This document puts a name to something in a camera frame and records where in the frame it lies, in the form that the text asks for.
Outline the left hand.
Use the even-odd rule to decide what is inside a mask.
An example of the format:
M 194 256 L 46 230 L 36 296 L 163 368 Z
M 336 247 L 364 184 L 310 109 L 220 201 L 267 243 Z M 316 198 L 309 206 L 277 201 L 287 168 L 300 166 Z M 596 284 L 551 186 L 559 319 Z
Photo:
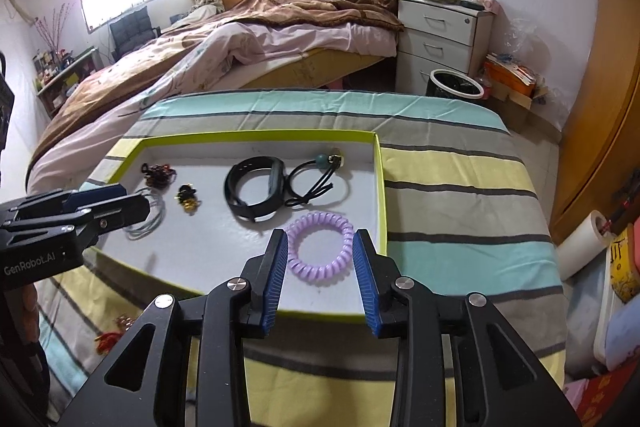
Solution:
M 39 341 L 38 293 L 34 284 L 1 294 L 1 342 L 7 345 L 13 334 L 23 345 Z

